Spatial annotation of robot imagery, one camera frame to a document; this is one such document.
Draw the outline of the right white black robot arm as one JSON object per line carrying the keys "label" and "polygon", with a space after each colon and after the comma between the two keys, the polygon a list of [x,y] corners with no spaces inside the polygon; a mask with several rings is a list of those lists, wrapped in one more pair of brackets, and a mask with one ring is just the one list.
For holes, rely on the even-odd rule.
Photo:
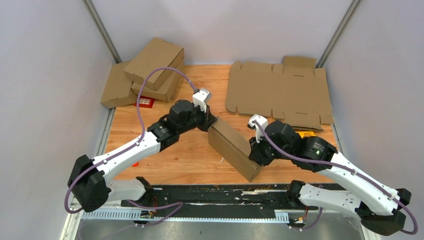
{"label": "right white black robot arm", "polygon": [[410,218],[413,229],[409,234],[417,233],[417,220],[407,208],[412,197],[407,189],[375,180],[323,138],[301,136],[287,123],[268,123],[266,118],[254,115],[247,126],[255,130],[249,140],[250,160],[261,166],[274,160],[289,160],[342,186],[342,190],[327,190],[293,180],[283,197],[290,208],[316,206],[342,213],[382,236],[404,232],[406,219]]}

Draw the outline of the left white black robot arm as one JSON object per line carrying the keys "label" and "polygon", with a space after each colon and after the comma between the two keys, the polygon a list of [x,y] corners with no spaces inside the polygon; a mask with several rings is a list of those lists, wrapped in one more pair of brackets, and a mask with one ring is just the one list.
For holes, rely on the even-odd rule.
{"label": "left white black robot arm", "polygon": [[139,178],[115,180],[115,176],[134,163],[160,153],[177,143],[180,135],[199,129],[207,132],[218,120],[209,105],[202,110],[188,100],[178,100],[169,113],[149,126],[141,135],[121,147],[103,155],[89,158],[82,155],[75,160],[70,173],[65,195],[65,209],[69,207],[69,196],[73,195],[81,205],[79,211],[93,212],[107,202],[131,200],[140,206],[149,206],[153,193]]}

